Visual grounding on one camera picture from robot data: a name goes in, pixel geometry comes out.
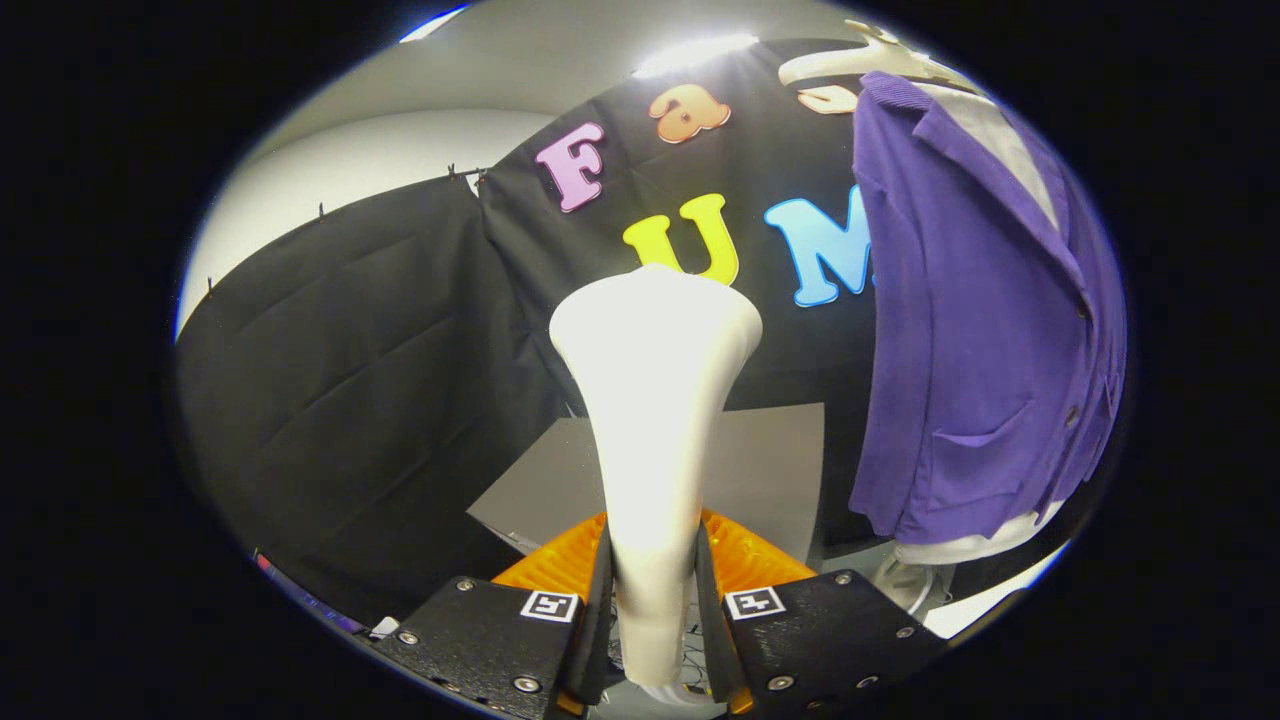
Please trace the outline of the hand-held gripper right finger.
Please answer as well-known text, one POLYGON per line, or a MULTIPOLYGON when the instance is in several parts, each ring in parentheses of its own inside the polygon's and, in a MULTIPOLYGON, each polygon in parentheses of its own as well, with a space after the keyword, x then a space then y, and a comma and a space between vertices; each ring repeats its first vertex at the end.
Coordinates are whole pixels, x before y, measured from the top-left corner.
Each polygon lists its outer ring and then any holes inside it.
POLYGON ((727 719, 850 719, 946 642, 856 571, 813 571, 703 511, 695 579, 707 682, 727 719))

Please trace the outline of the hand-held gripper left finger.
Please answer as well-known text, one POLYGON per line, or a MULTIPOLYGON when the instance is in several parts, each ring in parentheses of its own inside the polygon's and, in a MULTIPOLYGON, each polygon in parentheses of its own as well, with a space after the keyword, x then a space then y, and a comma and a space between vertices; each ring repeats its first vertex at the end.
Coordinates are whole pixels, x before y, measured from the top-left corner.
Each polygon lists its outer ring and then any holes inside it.
POLYGON ((605 689, 612 594, 599 512, 490 580, 449 579, 372 651, 485 719, 582 719, 605 689))

